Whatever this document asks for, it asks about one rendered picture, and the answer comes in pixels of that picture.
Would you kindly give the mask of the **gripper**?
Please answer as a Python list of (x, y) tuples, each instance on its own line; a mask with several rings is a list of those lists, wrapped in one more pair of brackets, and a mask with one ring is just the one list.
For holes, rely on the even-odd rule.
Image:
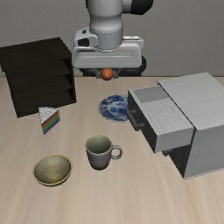
[[(79, 69), (139, 68), (143, 48), (144, 40), (138, 36), (123, 36), (120, 32), (100, 35), (86, 27), (74, 35), (72, 64)], [(118, 79), (119, 69), (114, 69), (113, 74)], [(101, 77), (101, 69), (97, 69), (96, 79)]]

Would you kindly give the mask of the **orange-brown egg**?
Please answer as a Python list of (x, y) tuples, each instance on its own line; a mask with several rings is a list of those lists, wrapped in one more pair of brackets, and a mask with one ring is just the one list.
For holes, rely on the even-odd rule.
[(101, 70), (101, 77), (105, 80), (105, 81), (110, 81), (113, 78), (114, 74), (113, 74), (113, 70), (111, 68), (103, 68)]

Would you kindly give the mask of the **grey cabinet drawer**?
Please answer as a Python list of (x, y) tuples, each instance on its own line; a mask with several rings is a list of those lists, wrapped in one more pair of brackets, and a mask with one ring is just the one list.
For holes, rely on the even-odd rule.
[(129, 90), (125, 112), (154, 153), (171, 151), (192, 141), (194, 127), (160, 86)]

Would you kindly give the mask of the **grey cabinet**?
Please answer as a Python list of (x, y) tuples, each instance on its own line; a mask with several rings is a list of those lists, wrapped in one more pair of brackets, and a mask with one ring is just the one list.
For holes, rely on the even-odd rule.
[(209, 73), (158, 83), (195, 128), (183, 178), (224, 169), (224, 86)]

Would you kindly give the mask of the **blue patterned plate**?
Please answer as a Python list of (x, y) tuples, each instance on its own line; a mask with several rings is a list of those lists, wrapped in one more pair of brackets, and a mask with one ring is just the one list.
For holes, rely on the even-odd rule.
[(98, 111), (102, 117), (111, 122), (125, 123), (129, 120), (125, 110), (128, 107), (128, 96), (123, 94), (115, 94), (103, 99)]

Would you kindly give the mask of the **dark slatted rack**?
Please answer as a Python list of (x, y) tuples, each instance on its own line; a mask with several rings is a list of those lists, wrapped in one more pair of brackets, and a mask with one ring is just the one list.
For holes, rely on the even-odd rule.
[(0, 47), (0, 67), (18, 117), (76, 102), (71, 60), (61, 38)]

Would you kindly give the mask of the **rainbow cake wedge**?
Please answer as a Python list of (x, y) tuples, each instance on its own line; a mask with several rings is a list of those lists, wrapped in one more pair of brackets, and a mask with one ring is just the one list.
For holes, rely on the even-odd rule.
[(57, 108), (40, 107), (38, 113), (44, 135), (60, 121), (60, 112)]

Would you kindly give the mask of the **grey-green mug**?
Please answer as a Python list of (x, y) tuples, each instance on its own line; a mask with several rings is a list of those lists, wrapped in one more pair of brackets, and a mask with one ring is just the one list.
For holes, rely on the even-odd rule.
[(108, 137), (102, 135), (90, 137), (85, 149), (91, 167), (97, 171), (106, 169), (111, 159), (117, 160), (123, 155), (119, 145), (113, 145)]

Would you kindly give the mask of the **olive bowl with yellow rim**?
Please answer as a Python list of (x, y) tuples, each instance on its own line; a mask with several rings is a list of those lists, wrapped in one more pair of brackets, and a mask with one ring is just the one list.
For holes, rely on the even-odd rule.
[(60, 154), (42, 157), (33, 167), (33, 177), (42, 186), (59, 186), (67, 181), (72, 171), (71, 161)]

